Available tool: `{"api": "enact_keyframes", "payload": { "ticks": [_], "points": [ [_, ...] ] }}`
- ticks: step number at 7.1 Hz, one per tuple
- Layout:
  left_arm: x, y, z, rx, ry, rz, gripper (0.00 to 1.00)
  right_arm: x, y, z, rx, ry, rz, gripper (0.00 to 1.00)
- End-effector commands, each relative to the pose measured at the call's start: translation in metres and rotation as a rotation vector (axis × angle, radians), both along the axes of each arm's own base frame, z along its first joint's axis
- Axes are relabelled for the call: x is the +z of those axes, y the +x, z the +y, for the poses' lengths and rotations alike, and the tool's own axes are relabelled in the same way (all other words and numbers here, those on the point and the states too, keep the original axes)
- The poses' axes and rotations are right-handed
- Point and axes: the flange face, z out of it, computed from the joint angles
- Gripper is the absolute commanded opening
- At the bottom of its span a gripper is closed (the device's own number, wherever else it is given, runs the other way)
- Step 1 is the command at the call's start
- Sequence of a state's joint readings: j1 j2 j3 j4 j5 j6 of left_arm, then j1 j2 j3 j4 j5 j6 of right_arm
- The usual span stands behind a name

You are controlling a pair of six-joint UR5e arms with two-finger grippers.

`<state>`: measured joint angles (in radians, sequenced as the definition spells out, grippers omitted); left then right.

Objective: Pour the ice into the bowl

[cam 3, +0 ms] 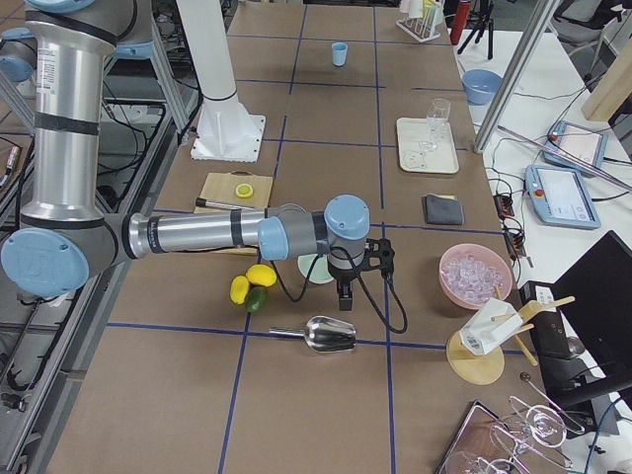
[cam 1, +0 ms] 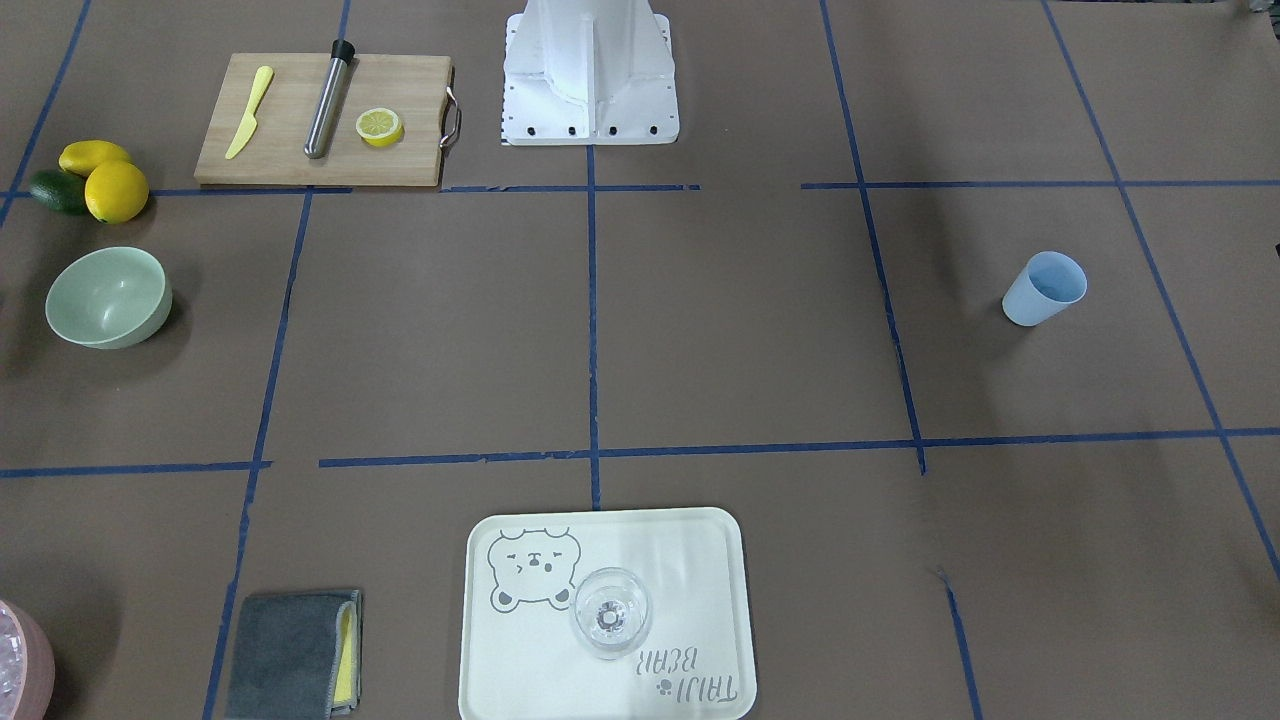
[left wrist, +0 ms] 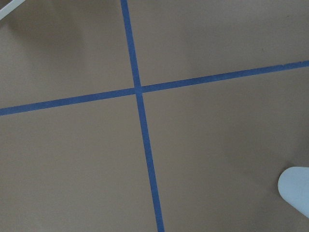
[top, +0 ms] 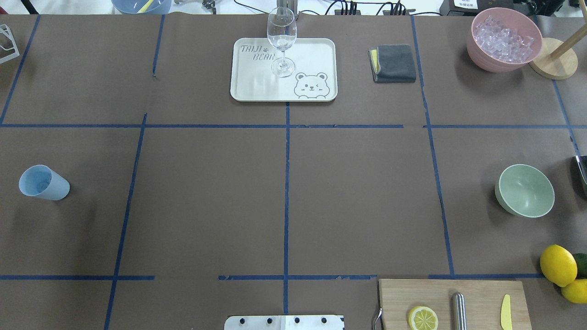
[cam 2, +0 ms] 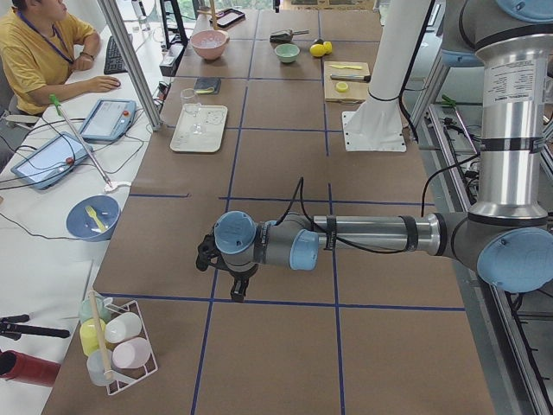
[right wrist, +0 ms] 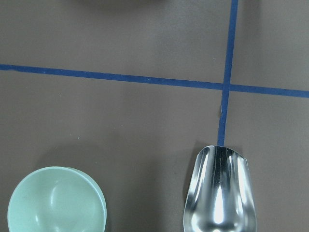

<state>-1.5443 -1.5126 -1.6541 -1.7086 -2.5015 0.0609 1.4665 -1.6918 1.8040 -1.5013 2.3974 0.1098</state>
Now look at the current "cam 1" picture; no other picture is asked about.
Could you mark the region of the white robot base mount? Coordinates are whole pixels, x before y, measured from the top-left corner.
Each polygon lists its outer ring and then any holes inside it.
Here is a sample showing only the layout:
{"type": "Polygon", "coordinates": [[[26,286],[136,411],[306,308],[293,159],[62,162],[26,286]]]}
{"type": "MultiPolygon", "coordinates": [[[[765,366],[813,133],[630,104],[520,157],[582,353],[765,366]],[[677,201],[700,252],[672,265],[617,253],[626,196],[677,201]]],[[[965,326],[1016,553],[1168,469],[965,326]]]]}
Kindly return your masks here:
{"type": "Polygon", "coordinates": [[[680,136],[669,19],[648,1],[529,1],[504,31],[500,141],[641,146],[680,136]]]}

